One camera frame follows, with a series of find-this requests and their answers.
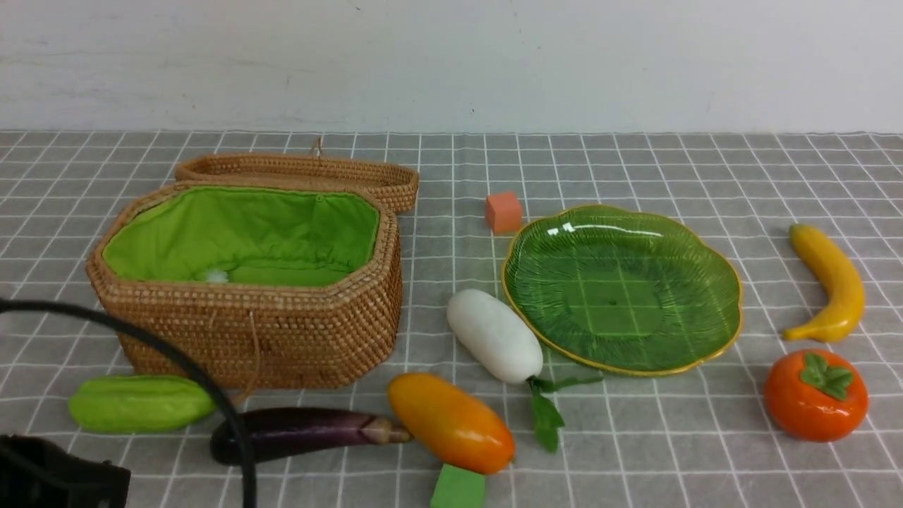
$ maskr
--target basket handle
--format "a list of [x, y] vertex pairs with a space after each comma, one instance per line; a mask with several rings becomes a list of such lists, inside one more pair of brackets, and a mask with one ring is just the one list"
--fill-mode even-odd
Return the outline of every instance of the basket handle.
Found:
[[313, 156], [314, 152], [316, 152], [318, 159], [323, 158], [323, 136], [317, 136], [317, 139], [313, 142], [313, 146], [311, 146], [311, 151], [308, 152], [307, 155]]
[[[260, 363], [262, 362], [263, 354], [260, 351], [260, 339], [257, 338], [257, 325], [254, 321], [254, 311], [247, 311], [248, 320], [251, 322], [251, 338], [254, 340], [254, 356], [255, 356], [255, 365], [254, 365], [254, 375], [251, 376], [251, 379], [247, 381], [245, 385], [245, 389], [241, 391], [238, 395], [232, 398], [232, 405], [236, 408], [239, 404], [244, 402], [248, 397], [250, 397], [254, 391], [257, 389], [257, 378], [260, 376]], [[213, 327], [213, 321], [217, 318], [217, 311], [214, 310], [213, 314], [210, 316], [210, 320], [207, 322], [207, 328], [210, 329]]]

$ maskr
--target leaf-shaped plate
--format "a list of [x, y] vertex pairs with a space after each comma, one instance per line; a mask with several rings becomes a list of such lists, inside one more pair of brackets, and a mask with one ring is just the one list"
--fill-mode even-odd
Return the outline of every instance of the leaf-shaped plate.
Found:
[[679, 222], [601, 204], [527, 224], [502, 287], [544, 343], [621, 374], [684, 372], [731, 347], [743, 326], [727, 259]]

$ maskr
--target black device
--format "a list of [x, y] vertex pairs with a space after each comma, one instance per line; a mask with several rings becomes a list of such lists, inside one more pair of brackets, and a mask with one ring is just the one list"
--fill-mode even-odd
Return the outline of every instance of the black device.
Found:
[[[5, 312], [46, 312], [103, 325], [153, 347], [182, 368], [210, 395], [237, 437], [242, 507], [256, 508], [257, 473], [245, 425], [226, 393], [188, 355], [143, 328], [83, 306], [0, 298], [0, 314]], [[4, 508], [124, 508], [130, 480], [127, 469], [79, 459], [45, 439], [0, 437], [0, 506]]]

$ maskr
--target orange cube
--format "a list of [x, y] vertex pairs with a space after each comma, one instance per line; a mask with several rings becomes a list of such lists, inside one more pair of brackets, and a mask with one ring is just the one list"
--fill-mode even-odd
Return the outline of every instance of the orange cube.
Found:
[[486, 222], [496, 234], [519, 230], [523, 214], [513, 191], [486, 197]]

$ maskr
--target basket lid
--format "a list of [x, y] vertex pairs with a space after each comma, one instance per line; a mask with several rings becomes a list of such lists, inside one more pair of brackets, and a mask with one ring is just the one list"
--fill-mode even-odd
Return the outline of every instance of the basket lid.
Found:
[[317, 137], [308, 155], [267, 153], [209, 154], [176, 166], [177, 182], [187, 180], [272, 180], [280, 183], [342, 183], [361, 187], [384, 202], [393, 212], [414, 208], [420, 175], [402, 165], [323, 155], [322, 137]]

